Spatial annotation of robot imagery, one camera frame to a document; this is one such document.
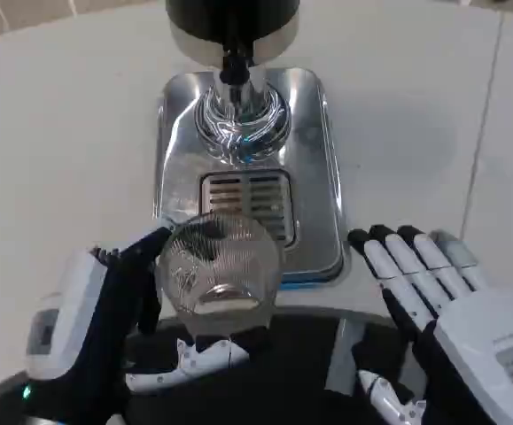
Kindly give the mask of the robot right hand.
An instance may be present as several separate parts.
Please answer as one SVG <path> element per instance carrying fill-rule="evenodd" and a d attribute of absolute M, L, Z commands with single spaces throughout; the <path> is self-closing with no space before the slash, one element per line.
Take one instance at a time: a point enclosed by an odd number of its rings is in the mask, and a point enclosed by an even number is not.
<path fill-rule="evenodd" d="M 377 280 L 426 376 L 401 400 L 382 375 L 361 389 L 388 424 L 513 424 L 513 290 L 495 288 L 468 246 L 443 230 L 356 228 L 347 240 Z"/>

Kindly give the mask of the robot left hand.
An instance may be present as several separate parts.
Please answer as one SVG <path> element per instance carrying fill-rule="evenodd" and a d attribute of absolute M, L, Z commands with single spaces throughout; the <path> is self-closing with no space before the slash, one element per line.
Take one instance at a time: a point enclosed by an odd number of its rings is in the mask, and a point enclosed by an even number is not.
<path fill-rule="evenodd" d="M 161 303 L 154 261 L 173 233 L 168 220 L 132 244 L 76 255 L 59 290 L 35 312 L 27 340 L 27 421 L 105 424 L 127 418 L 133 395 L 167 390 L 256 358 L 270 343 L 266 326 L 229 337 L 177 337 L 166 363 L 127 367 L 128 335 L 155 333 Z"/>

